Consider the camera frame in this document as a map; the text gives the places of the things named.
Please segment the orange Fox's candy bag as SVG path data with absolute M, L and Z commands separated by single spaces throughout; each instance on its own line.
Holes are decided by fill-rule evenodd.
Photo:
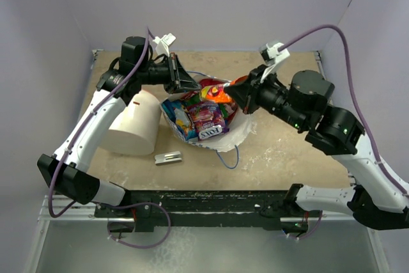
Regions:
M 224 92 L 224 88 L 236 82 L 246 80 L 246 76 L 239 77 L 233 81 L 222 81 L 221 79 L 205 78 L 199 84 L 201 90 L 199 91 L 199 98 L 205 102 L 214 103 L 228 103 L 233 102 L 233 99 Z

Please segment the blue checkered paper bag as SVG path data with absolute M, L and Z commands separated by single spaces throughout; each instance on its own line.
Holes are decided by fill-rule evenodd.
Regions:
M 181 100 L 181 98 L 188 93 L 190 92 L 170 95 L 165 100 Z M 230 120 L 225 120 L 226 125 L 229 128 L 229 132 L 202 141 L 198 139 L 198 136 L 196 139 L 186 141 L 176 128 L 176 125 L 167 117 L 167 114 L 162 107 L 163 101 L 161 101 L 160 103 L 160 109 L 165 121 L 167 122 L 167 124 L 169 124 L 174 136 L 177 139 L 185 144 L 215 152 L 223 165 L 228 169 L 234 169 L 238 166 L 240 160 L 240 152 L 238 147 L 245 141 L 252 130 L 252 126 L 254 123 L 254 117 L 252 115 L 244 114 L 243 111 L 238 107 L 236 113 L 234 114 L 234 117 Z

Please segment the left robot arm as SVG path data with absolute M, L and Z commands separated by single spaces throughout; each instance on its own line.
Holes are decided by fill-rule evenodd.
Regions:
M 169 51 L 175 41 L 171 33 L 155 37 L 153 43 L 161 62 L 151 56 L 150 40 L 128 37 L 96 85 L 91 103 L 64 143 L 37 162 L 51 192 L 80 203 L 109 205 L 118 217 L 131 211 L 127 190 L 87 174 L 90 162 L 112 122 L 131 103 L 144 85 L 162 85 L 168 94 L 196 91 L 200 85 L 182 67 L 178 56 Z

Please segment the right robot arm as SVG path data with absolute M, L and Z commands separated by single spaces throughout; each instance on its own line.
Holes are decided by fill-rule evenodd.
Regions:
M 408 198 L 392 183 L 401 179 L 385 174 L 371 148 L 369 131 L 356 116 L 330 104 L 335 86 L 312 70 L 297 72 L 289 86 L 276 74 L 263 77 L 261 65 L 224 88 L 245 114 L 259 108 L 305 133 L 305 141 L 342 164 L 356 184 L 348 188 L 317 188 L 293 184 L 284 200 L 291 216 L 329 211 L 352 216 L 374 230 L 408 228 Z

